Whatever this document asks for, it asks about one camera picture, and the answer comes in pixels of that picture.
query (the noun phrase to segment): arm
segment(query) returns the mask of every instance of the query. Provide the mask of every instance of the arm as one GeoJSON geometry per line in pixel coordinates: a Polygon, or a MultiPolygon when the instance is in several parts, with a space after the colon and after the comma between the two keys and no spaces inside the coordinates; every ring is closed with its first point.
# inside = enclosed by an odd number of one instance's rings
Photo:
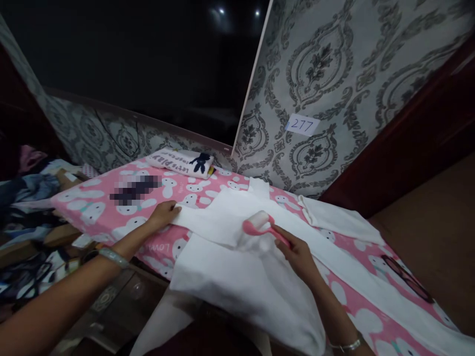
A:
{"type": "MultiPolygon", "coordinates": [[[[277,248],[284,254],[294,272],[310,288],[330,343],[342,346],[353,344],[358,339],[356,327],[318,272],[307,243],[279,226],[272,225],[272,227],[290,242],[291,249],[281,241],[275,240],[277,248]]],[[[335,355],[345,355],[337,349],[333,352],[335,355]]],[[[368,344],[363,342],[356,350],[347,351],[346,355],[374,356],[375,354],[368,344]]]]}
{"type": "MultiPolygon", "coordinates": [[[[155,231],[180,212],[176,202],[158,204],[150,219],[127,234],[111,249],[130,260],[155,231]]],[[[2,354],[47,355],[120,273],[120,267],[98,255],[73,274],[32,300],[0,325],[2,354]]]]}

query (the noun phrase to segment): pink mattress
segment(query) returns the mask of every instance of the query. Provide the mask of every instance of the pink mattress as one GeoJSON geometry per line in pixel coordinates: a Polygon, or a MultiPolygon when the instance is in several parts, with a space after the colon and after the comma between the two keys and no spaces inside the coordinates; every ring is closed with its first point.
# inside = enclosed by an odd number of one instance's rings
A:
{"type": "MultiPolygon", "coordinates": [[[[145,222],[156,203],[173,199],[190,207],[203,209],[222,189],[247,190],[248,183],[249,178],[219,168],[210,179],[201,180],[150,167],[144,159],[140,159],[59,193],[52,198],[52,202],[80,231],[98,242],[112,245],[128,231],[145,222]],[[109,194],[114,193],[117,182],[134,178],[131,176],[143,175],[160,176],[163,185],[144,198],[142,207],[117,207],[114,201],[109,200],[109,194]]],[[[271,187],[270,196],[281,204],[283,209],[288,209],[306,221],[294,194],[271,187]]],[[[456,329],[437,304],[429,304],[419,298],[385,265],[380,258],[383,254],[394,257],[404,266],[389,246],[364,243],[328,230],[321,232],[328,240],[361,262],[369,272],[392,284],[401,295],[425,309],[440,322],[456,329]]],[[[185,247],[189,236],[190,232],[186,228],[169,226],[150,238],[137,253],[137,257],[163,277],[171,279],[175,260],[185,247]]],[[[404,328],[324,266],[319,267],[325,281],[345,307],[351,320],[378,355],[437,354],[431,352],[427,345],[415,340],[404,328]]]]}

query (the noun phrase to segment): number 277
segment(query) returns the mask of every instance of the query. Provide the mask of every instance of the number 277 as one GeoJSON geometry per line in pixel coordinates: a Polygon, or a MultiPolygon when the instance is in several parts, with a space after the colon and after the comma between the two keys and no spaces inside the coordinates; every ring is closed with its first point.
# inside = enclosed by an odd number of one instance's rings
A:
{"type": "Polygon", "coordinates": [[[307,128],[304,130],[304,132],[305,132],[305,131],[307,131],[307,130],[310,128],[310,126],[313,125],[313,122],[312,122],[312,121],[306,121],[306,120],[298,120],[298,119],[295,119],[295,123],[294,123],[291,127],[295,127],[295,128],[298,128],[299,130],[301,130],[302,127],[303,127],[303,124],[305,124],[305,123],[308,123],[308,124],[309,124],[309,125],[307,126],[307,128]],[[300,125],[300,127],[298,127],[298,122],[299,122],[299,121],[302,122],[302,124],[300,125]]]}

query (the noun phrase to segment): number label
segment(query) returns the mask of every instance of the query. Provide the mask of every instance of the number label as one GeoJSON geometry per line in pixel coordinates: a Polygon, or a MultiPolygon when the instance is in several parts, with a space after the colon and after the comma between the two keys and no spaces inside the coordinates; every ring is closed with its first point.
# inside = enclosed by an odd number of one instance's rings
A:
{"type": "Polygon", "coordinates": [[[306,116],[292,114],[285,127],[286,131],[292,131],[295,133],[311,136],[315,132],[320,120],[309,118],[306,116]]]}

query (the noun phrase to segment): cable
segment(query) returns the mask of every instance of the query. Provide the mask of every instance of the cable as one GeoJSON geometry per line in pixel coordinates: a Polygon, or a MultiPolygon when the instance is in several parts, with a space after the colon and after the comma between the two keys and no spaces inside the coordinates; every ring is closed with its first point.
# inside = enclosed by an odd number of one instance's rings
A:
{"type": "Polygon", "coordinates": [[[137,149],[135,150],[134,153],[132,153],[132,155],[129,155],[128,153],[126,153],[122,147],[119,145],[119,143],[117,143],[117,141],[115,140],[115,138],[110,134],[110,132],[105,128],[105,125],[104,123],[102,122],[102,119],[100,118],[99,116],[99,113],[97,112],[96,109],[94,109],[94,112],[95,112],[95,115],[97,117],[97,119],[99,120],[100,124],[102,125],[102,127],[104,128],[104,131],[107,132],[107,134],[110,136],[110,138],[112,139],[112,141],[114,141],[114,143],[117,145],[117,147],[122,151],[123,154],[125,154],[127,157],[129,158],[132,158],[136,155],[136,153],[139,151],[140,149],[140,140],[139,140],[139,124],[137,122],[137,120],[135,120],[135,131],[137,133],[137,149]]]}

